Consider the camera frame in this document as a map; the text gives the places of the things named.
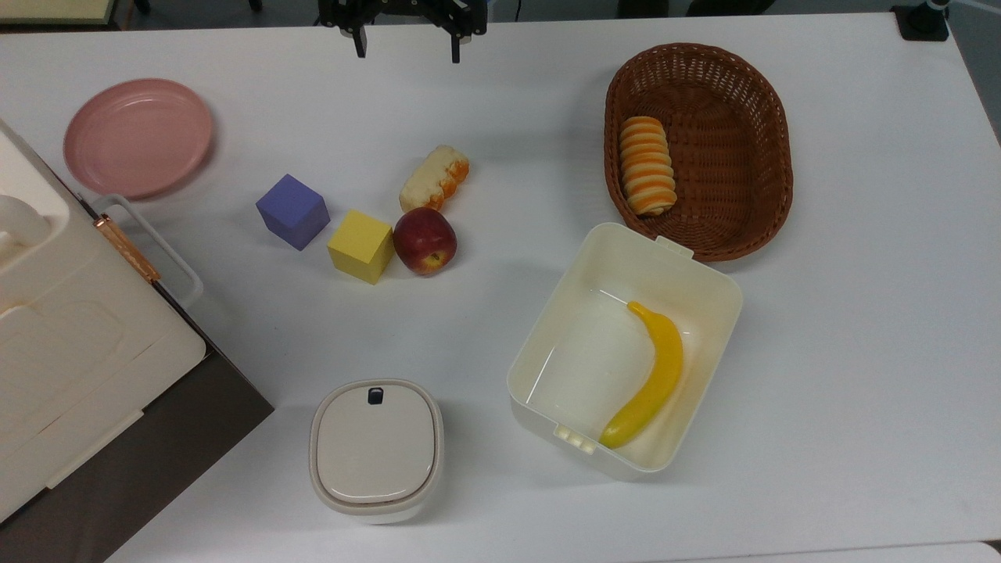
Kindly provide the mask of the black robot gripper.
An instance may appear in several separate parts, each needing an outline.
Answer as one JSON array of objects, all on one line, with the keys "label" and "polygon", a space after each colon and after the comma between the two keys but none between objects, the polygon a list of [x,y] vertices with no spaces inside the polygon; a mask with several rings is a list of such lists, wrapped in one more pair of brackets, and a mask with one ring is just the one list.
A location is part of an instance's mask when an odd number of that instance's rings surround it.
[{"label": "black robot gripper", "polygon": [[411,16],[446,30],[453,64],[461,63],[462,37],[487,30],[486,1],[318,1],[318,24],[353,34],[355,52],[368,53],[364,26],[379,15]]}]

